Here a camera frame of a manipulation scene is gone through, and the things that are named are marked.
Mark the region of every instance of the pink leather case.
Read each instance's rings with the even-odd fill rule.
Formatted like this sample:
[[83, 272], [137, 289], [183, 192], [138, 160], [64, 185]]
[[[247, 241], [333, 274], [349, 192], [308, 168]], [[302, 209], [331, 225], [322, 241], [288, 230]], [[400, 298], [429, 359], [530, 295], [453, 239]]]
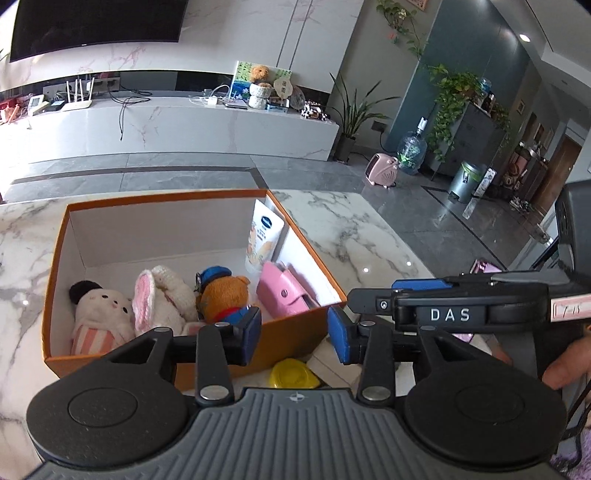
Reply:
[[256, 294], [274, 319], [310, 310], [304, 298], [308, 295], [304, 287], [289, 270], [281, 270], [273, 262], [266, 262], [262, 266]]

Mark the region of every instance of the trash can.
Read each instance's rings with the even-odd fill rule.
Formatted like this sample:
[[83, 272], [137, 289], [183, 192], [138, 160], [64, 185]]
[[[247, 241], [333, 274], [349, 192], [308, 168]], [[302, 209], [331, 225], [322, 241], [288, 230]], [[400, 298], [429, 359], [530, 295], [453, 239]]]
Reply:
[[468, 203], [472, 198], [472, 193], [482, 181], [482, 177], [482, 167], [463, 161], [449, 187], [448, 193], [450, 200]]

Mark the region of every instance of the teddy bear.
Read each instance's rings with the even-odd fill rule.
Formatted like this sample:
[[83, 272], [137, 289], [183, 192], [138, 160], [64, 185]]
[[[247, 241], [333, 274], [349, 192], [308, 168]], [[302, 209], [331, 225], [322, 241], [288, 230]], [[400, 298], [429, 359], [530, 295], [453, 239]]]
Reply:
[[260, 82], [262, 80], [266, 80], [269, 75], [269, 67], [265, 67], [264, 65], [255, 65], [251, 68], [251, 74], [248, 81], [250, 83]]
[[232, 271], [215, 266], [196, 275], [198, 296], [196, 305], [206, 323], [236, 323], [248, 305], [250, 280], [232, 276]]
[[83, 280], [69, 291], [76, 305], [72, 355], [101, 355], [135, 338], [131, 299]]
[[197, 322], [193, 290], [163, 265], [139, 274], [132, 305], [138, 336], [155, 327], [170, 327], [175, 335], [186, 335]]

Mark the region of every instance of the green plant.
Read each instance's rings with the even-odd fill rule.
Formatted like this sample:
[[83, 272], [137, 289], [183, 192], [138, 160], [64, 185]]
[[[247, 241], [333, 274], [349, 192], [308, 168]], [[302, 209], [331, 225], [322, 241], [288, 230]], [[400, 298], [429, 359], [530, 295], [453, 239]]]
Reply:
[[353, 91], [352, 98], [349, 97], [349, 92], [347, 90], [347, 86], [345, 85], [345, 81], [343, 77], [338, 74], [336, 78], [330, 74], [330, 77], [333, 79], [335, 83], [335, 87], [337, 92], [339, 92], [339, 96], [343, 103], [342, 111], [339, 111], [336, 108], [333, 108], [340, 117], [341, 126], [343, 127], [343, 135], [349, 138], [354, 138], [357, 130], [361, 127], [361, 124], [370, 118], [380, 118], [380, 119], [388, 119], [387, 115], [382, 113], [372, 112], [371, 109], [376, 106], [378, 103], [385, 102], [386, 100], [394, 100], [396, 98], [400, 98], [399, 96], [391, 96], [382, 98], [380, 100], [374, 100], [373, 102], [368, 101], [368, 96], [378, 87], [382, 81], [380, 80], [376, 83], [373, 87], [369, 89], [369, 91], [365, 94], [365, 96], [361, 99], [361, 102], [357, 102], [357, 88]]
[[509, 119], [509, 111], [503, 107], [500, 103], [496, 103], [495, 106], [492, 108], [491, 117], [499, 126], [503, 132], [505, 132], [505, 136], [499, 146], [499, 150], [503, 150], [512, 137], [512, 130], [511, 130], [511, 120]]
[[436, 160], [444, 159], [441, 144], [453, 149], [452, 125], [461, 117], [466, 104], [481, 95], [480, 80], [471, 72], [453, 73], [443, 65], [428, 66], [431, 82], [439, 88], [435, 99], [438, 110], [427, 137]]
[[[384, 16], [390, 28], [393, 28], [403, 36], [412, 35], [413, 38], [407, 40], [407, 45], [409, 45], [408, 51], [414, 53], [420, 60], [421, 56], [423, 56], [425, 46], [423, 45], [423, 38], [422, 36], [419, 37], [417, 27], [414, 23], [417, 11], [407, 10], [400, 2], [394, 2], [392, 0], [378, 0], [375, 8]], [[410, 24], [410, 28], [405, 26], [406, 22]]]

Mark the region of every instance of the gray tile floor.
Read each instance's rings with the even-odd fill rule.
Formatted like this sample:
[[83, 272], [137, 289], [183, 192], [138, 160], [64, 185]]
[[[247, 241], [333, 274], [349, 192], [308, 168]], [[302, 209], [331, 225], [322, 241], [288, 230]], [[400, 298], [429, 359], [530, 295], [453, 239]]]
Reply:
[[349, 165], [299, 158], [207, 153], [141, 153], [64, 158], [8, 168], [7, 202], [86, 193], [162, 189], [271, 188], [360, 193], [436, 276], [468, 271], [475, 258], [505, 267], [534, 227], [501, 202], [447, 199], [448, 179], [399, 174], [396, 188], [371, 186], [367, 160]]

